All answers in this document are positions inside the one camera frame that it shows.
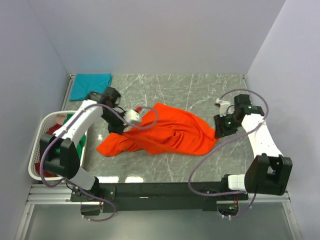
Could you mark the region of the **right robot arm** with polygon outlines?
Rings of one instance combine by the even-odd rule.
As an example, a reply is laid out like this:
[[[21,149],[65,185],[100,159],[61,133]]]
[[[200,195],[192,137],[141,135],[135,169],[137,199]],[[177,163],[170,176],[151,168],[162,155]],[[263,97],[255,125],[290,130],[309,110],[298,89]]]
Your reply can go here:
[[[233,103],[218,98],[214,116],[215,138],[236,134],[243,128],[253,152],[253,162],[245,174],[229,174],[219,187],[222,198],[230,200],[237,191],[281,196],[285,193],[293,162],[277,148],[265,122],[262,107],[252,105],[247,94],[234,97]]]

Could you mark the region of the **orange t-shirt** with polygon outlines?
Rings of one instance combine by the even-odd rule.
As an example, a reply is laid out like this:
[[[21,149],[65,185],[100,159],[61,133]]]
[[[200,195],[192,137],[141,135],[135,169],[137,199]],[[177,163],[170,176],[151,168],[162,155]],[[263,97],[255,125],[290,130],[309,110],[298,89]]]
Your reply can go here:
[[[111,133],[96,148],[97,152],[105,157],[140,150],[151,155],[174,153],[202,156],[218,142],[215,129],[197,115],[162,103],[156,103],[153,108],[159,114],[153,127],[132,128],[122,135]]]

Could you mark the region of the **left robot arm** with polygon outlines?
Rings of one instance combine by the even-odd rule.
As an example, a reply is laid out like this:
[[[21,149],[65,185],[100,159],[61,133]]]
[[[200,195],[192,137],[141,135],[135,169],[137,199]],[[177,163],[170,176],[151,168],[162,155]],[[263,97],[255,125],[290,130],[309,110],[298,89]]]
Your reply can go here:
[[[49,172],[81,188],[82,195],[88,201],[99,197],[99,179],[82,168],[77,145],[98,118],[108,123],[110,133],[123,133],[125,124],[122,120],[125,113],[115,110],[120,99],[121,94],[113,87],[107,87],[103,93],[92,91],[65,124],[53,134],[46,133],[40,138],[39,174],[46,186],[50,184],[44,172]]]

